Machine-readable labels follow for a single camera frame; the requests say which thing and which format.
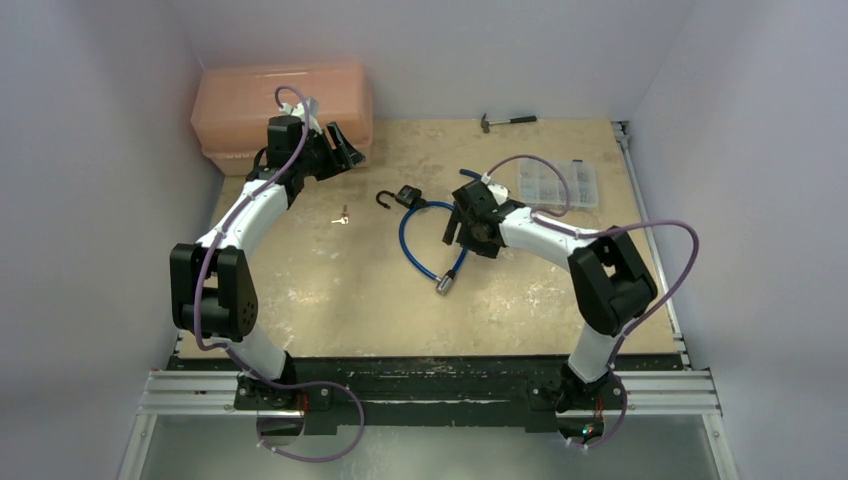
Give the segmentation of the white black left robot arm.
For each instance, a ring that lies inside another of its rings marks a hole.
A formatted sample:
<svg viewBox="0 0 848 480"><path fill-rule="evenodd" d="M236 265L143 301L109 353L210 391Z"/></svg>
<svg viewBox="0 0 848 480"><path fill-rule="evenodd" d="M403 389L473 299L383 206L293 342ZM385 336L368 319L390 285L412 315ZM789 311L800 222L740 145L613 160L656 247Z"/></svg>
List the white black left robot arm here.
<svg viewBox="0 0 848 480"><path fill-rule="evenodd" d="M272 408L297 399L291 355L258 326L259 301L249 259L308 178L332 178L365 159L340 126L313 123L306 113L273 117L267 143L256 153L237 200L206 234L170 252L171 309L175 326L202 351L220 349L250 382L245 389Z"/></svg>

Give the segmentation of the black lock body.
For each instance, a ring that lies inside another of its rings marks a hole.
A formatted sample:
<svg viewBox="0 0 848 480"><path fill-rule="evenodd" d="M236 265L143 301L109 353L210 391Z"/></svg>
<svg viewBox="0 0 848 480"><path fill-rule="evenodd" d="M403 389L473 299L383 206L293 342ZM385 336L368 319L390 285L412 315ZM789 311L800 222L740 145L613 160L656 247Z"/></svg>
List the black lock body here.
<svg viewBox="0 0 848 480"><path fill-rule="evenodd" d="M384 197L389 197L397 204L402 205L408 210L423 208L427 201L423 198L422 190L410 185L404 185L397 192L381 190L375 195L375 201L378 205L385 209L390 209L391 206L383 200Z"/></svg>

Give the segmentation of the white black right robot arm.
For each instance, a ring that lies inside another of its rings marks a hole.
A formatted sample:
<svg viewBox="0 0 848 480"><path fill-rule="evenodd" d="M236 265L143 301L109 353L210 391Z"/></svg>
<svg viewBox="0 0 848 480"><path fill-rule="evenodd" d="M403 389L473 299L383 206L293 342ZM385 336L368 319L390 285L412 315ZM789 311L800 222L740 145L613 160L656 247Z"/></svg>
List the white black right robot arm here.
<svg viewBox="0 0 848 480"><path fill-rule="evenodd" d="M629 234L616 228L579 232L543 218L511 199L506 188L482 180L466 183L452 197L445 244L457 242L486 258L496 258L504 248L522 250L569 273L585 325L550 401L559 412L594 407L611 378L625 328L658 295Z"/></svg>

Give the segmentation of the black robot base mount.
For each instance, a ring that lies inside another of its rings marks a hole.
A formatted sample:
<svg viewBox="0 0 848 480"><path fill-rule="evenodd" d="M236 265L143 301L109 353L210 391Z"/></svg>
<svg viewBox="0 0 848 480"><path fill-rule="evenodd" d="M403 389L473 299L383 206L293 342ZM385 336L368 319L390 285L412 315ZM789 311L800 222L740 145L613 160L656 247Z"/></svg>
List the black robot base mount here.
<svg viewBox="0 0 848 480"><path fill-rule="evenodd" d="M611 424L621 408L635 411L640 400L670 391L682 364L669 354L627 355L624 371L599 391L592 408L557 411L551 403L564 355L326 357L293 362L302 389L249 393L250 380L227 359L180 359L178 374L221 372L235 384L225 398L237 413L261 418L292 413L309 435L332 435L341 427L520 428L528 433L558 430L579 434L581 422L596 430Z"/></svg>

